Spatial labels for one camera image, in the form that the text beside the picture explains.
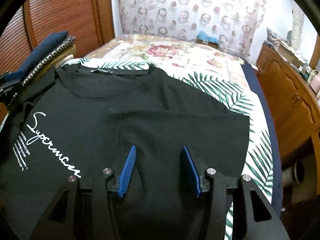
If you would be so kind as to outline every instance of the green leaf pattern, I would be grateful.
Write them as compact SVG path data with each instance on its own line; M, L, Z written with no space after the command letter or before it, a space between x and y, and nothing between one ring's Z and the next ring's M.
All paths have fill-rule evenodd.
M118 68L118 69L148 69L150 62L110 61L106 59L73 59L68 64L81 62L87 67ZM266 198L271 202L273 186L273 163L271 143L263 109L256 94L242 88L231 81L206 73L205 70L177 68L159 64L169 76L181 80L204 93L214 97L233 112L250 117L250 132L248 150L242 174L252 177ZM226 217L225 240L232 238L233 205Z

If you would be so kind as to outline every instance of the metal bolt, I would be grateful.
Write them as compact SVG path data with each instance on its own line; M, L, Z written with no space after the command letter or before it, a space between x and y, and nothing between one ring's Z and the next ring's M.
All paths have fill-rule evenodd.
M249 175L245 174L242 176L242 179L244 179L245 181L250 181L251 177Z
M215 169L213 169L213 168L209 168L209 169L207 169L207 173L209 173L209 174L211 174L211 175L213 175L213 174L216 174L216 170Z
M76 179L77 179L77 177L76 177L75 175L71 175L71 176L68 177L68 181L69 181L69 182L73 182L73 181L75 181Z
M110 174L111 172L112 172L112 169L110 169L110 168L105 168L105 169L103 169L103 171L102 171L102 173L103 173L103 174L106 174L106 175Z

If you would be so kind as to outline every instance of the white cylindrical object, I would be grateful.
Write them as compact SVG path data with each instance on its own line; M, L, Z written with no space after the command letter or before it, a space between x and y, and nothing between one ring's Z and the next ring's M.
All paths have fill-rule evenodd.
M282 187L299 184L304 179L304 167L301 161L297 161L293 166L282 172Z

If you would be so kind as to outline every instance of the black t-shirt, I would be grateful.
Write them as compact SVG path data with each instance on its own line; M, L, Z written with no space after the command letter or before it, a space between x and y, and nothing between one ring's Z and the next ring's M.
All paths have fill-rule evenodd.
M79 64L51 70L7 119L0 194L21 239L29 238L70 175L102 175L132 145L137 158L128 191L113 200L123 239L185 239L199 232L205 200L181 177L184 145L208 167L241 175L249 117L153 65L147 72L117 72L90 73Z

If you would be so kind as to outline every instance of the navy blue folded garment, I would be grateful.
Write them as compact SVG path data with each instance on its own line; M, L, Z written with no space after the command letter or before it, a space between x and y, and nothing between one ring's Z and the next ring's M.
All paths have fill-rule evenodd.
M262 88L260 86L259 80L257 75L254 73L252 66L244 60L245 64L242 65L242 69L244 72L244 76L247 79L249 84L250 90L257 94L260 103L263 108L263 112L266 117L267 126L270 135L270 142L271 142L271 152L272 152L272 162L273 162L273 187L272 187L272 200L271 205L276 211L277 215L280 216L281 214L281 207L282 207L282 169L281 169L281 161L280 161L280 153L279 153L279 146L278 146L278 139L276 135L276 129L273 123L273 119L271 116L271 112L267 103L267 100L264 96Z
M46 57L61 42L63 42L67 35L67 31L50 34L38 46L34 48L30 56L25 59L18 70L7 75L5 80L7 82L15 79L22 80L32 70L32 68L34 68L39 63L40 60Z

